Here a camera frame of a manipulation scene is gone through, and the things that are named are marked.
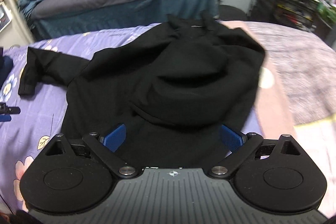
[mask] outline hoodie sleeve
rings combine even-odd
[[[38,82],[68,86],[89,64],[89,60],[28,47],[27,64],[22,73],[19,95],[34,95]]]

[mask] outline blue gripper pad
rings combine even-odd
[[[119,148],[119,146],[122,145],[125,139],[126,126],[122,124],[104,138],[103,145],[112,152],[115,152]]]
[[[230,128],[222,125],[219,130],[222,143],[230,149],[230,151],[236,152],[239,147],[244,144],[243,138],[237,133],[233,132]]]
[[[12,117],[10,115],[0,115],[0,122],[10,122]]]

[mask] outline grooved gray surface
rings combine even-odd
[[[239,199],[226,180],[202,169],[145,169],[120,181],[113,193],[89,212],[72,216],[30,213],[44,224],[321,224],[318,211],[294,216],[263,213]]]

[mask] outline black hoodie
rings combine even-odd
[[[68,87],[69,139],[125,124],[115,152],[135,166],[206,167],[227,150],[219,127],[240,131],[253,106],[264,49],[242,29],[169,16],[133,42],[91,61],[28,48],[19,94],[37,82]]]

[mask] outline navy cloth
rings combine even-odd
[[[2,68],[4,63],[2,56],[3,56],[3,47],[0,47],[0,69]]]
[[[8,56],[1,56],[0,63],[1,62],[3,62],[3,65],[0,68],[0,86],[3,85],[14,66],[13,60]]]

